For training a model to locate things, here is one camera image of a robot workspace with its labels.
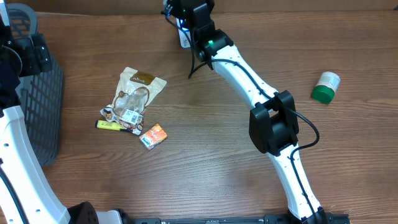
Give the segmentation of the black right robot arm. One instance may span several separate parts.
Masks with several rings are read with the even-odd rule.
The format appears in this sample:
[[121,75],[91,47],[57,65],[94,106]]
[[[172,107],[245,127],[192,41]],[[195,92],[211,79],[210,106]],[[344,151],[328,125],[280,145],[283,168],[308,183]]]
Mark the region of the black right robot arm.
[[284,188],[290,223],[328,223],[300,160],[299,124],[309,120],[295,109],[293,96],[264,82],[245,62],[229,36],[211,19],[213,1],[166,0],[162,14],[186,37],[193,58],[222,76],[250,109],[249,136],[272,161]]

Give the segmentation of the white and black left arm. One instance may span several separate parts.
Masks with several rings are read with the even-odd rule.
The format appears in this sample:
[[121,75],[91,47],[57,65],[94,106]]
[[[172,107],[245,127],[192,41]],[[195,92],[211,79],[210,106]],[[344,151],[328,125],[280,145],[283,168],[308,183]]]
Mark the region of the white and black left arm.
[[1,2],[1,209],[8,223],[117,223],[119,211],[97,212],[91,203],[65,207],[50,187],[30,143],[16,91],[22,60],[9,46],[11,20]]

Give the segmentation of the beige Pantree snack bag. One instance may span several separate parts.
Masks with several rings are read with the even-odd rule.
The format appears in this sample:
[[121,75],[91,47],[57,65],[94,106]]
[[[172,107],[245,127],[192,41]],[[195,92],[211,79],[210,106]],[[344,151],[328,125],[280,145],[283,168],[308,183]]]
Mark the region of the beige Pantree snack bag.
[[100,110],[106,121],[118,123],[128,132],[141,135],[144,114],[167,82],[149,73],[126,67],[120,74],[112,103]]

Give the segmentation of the yellow and blue bar packet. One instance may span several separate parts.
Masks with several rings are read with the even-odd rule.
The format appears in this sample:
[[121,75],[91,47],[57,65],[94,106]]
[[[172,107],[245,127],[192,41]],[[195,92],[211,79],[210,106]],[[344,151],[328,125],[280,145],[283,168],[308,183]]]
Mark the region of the yellow and blue bar packet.
[[127,128],[120,125],[119,123],[109,122],[109,121],[97,120],[95,123],[95,128],[130,133],[130,131]]

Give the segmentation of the orange snack packet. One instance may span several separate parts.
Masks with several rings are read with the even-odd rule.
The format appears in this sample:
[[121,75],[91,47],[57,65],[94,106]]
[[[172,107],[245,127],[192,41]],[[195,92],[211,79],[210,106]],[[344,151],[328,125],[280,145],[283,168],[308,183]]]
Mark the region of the orange snack packet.
[[139,139],[146,149],[151,150],[167,139],[167,133],[160,126],[160,124],[156,124],[146,133],[141,135]]

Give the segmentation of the green lid white jar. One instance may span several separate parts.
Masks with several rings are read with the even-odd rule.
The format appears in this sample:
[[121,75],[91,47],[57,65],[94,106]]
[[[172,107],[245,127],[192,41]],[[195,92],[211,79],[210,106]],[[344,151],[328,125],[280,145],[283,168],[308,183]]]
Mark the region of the green lid white jar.
[[340,77],[333,72],[323,72],[315,85],[311,97],[323,104],[329,104],[340,85]]

